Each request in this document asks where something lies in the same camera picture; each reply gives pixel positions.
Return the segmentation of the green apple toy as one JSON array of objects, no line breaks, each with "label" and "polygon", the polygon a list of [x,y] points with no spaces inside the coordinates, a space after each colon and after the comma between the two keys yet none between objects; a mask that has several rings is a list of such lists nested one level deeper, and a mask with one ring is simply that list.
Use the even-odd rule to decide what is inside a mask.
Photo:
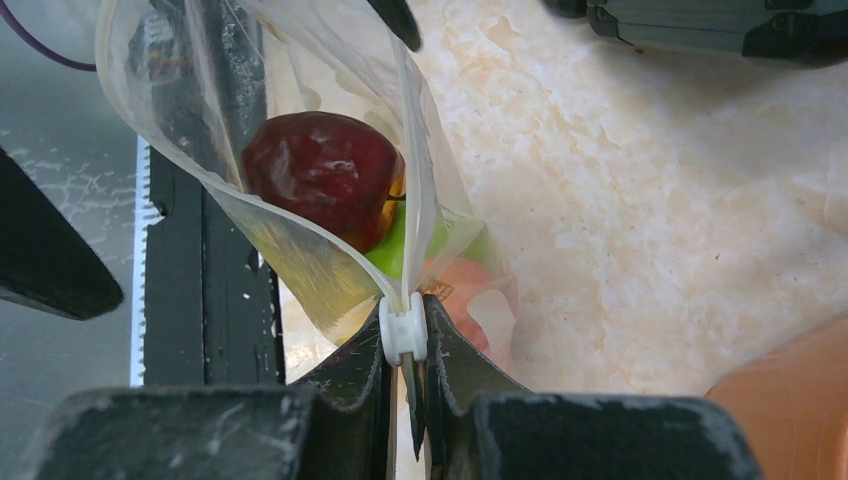
[{"label": "green apple toy", "polygon": [[[365,256],[388,277],[400,280],[404,265],[406,203],[397,202],[394,219],[379,245]],[[484,222],[444,206],[428,242],[425,262],[438,260],[446,265],[457,258],[483,230]]]}]

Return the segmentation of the clear dotted zip bag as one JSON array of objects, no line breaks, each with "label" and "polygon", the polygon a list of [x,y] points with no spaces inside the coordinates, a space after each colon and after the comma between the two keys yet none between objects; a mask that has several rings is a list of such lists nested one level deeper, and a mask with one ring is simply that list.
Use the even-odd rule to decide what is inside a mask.
[{"label": "clear dotted zip bag", "polygon": [[507,367],[516,281],[471,210],[405,1],[106,1],[101,85],[331,342],[440,299]]}]

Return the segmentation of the dark purple fruit toy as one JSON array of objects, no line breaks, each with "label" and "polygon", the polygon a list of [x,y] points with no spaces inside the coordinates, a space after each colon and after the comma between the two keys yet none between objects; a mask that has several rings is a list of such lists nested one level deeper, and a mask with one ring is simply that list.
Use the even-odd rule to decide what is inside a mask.
[{"label": "dark purple fruit toy", "polygon": [[375,128],[336,113],[266,120],[243,149],[250,193],[366,253],[381,243],[405,193],[405,162]]}]

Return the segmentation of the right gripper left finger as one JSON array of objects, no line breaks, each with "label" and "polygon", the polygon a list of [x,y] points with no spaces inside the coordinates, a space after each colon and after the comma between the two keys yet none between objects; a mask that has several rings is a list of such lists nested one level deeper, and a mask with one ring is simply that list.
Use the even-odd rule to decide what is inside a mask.
[{"label": "right gripper left finger", "polygon": [[94,389],[60,403],[23,479],[389,479],[393,389],[371,315],[290,385]]}]

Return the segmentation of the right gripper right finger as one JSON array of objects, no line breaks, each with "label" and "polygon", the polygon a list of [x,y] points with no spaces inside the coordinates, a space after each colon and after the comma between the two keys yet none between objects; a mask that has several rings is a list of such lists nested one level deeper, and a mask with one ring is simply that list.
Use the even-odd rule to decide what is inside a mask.
[{"label": "right gripper right finger", "polygon": [[430,479],[759,479],[731,415],[702,398],[535,393],[495,366],[427,295]]}]

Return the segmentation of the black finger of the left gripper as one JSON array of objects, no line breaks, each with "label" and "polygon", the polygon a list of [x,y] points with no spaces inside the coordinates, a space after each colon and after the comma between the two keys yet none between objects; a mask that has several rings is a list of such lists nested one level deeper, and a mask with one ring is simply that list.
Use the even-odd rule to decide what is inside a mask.
[{"label": "black finger of the left gripper", "polygon": [[1,298],[71,320],[124,301],[112,273],[5,151],[1,152]]}]

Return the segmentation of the peach toy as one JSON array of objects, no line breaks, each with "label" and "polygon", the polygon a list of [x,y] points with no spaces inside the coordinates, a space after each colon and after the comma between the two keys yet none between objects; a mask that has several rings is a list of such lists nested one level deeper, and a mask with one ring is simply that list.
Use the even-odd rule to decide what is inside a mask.
[{"label": "peach toy", "polygon": [[426,288],[442,302],[457,330],[495,363],[508,362],[517,323],[514,295],[479,263],[457,258]]}]

